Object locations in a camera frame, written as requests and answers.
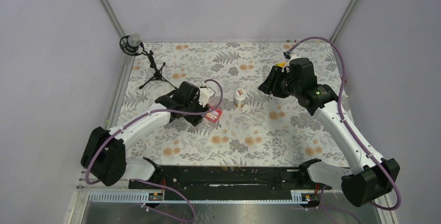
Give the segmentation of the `red pill organizer box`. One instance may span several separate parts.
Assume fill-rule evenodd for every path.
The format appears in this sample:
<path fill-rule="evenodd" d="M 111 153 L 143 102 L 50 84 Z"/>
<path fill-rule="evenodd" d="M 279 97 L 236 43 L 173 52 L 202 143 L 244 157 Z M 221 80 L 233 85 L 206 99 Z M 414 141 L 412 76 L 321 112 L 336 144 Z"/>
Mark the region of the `red pill organizer box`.
<path fill-rule="evenodd" d="M 218 107 L 216 105 L 218 104 L 217 99 L 210 99 L 208 102 L 208 106 L 210 107 L 209 110 L 211 110 L 210 113 L 207 113 L 204 118 L 212 123 L 219 122 L 220 117 L 223 113 L 223 106 L 220 104 Z"/>

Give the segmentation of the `white orange pill bottle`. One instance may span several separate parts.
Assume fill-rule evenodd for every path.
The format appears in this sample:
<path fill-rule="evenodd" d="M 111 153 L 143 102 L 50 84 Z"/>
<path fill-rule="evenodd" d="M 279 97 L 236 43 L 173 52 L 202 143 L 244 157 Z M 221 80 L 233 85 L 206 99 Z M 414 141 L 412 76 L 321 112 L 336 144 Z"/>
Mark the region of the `white orange pill bottle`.
<path fill-rule="evenodd" d="M 234 94 L 234 104 L 237 108 L 244 108 L 247 93 L 243 88 L 237 88 Z"/>

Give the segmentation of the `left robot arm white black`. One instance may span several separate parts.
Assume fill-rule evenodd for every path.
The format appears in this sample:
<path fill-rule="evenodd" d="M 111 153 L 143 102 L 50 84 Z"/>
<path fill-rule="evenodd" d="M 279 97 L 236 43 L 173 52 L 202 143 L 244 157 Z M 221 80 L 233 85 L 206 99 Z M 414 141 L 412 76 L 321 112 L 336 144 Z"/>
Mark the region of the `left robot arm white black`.
<path fill-rule="evenodd" d="M 196 86 L 183 82 L 177 89 L 157 98 L 134 119 L 110 129 L 95 128 L 80 160 L 86 169 L 87 184 L 101 182 L 109 187 L 121 179 L 141 179 L 148 188 L 157 187 L 161 175 L 156 165 L 147 159 L 130 159 L 128 149 L 142 137 L 178 118 L 198 125 L 210 109 L 208 102 L 214 94 L 205 84 Z"/>

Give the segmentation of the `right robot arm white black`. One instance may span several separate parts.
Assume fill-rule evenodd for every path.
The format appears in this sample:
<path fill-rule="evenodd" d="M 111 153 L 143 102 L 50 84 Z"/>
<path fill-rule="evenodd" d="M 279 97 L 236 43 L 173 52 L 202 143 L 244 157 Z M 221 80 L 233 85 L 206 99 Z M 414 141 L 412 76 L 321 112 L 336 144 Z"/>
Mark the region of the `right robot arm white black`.
<path fill-rule="evenodd" d="M 346 117 L 339 96 L 326 84 L 319 84 L 314 65 L 307 58 L 292 58 L 276 64 L 259 85 L 259 91 L 278 98 L 294 96 L 318 121 L 344 154 L 349 168 L 315 159 L 300 165 L 299 184 L 310 189 L 317 183 L 343 192 L 356 207 L 373 203 L 396 190 L 400 166 L 385 159 Z"/>

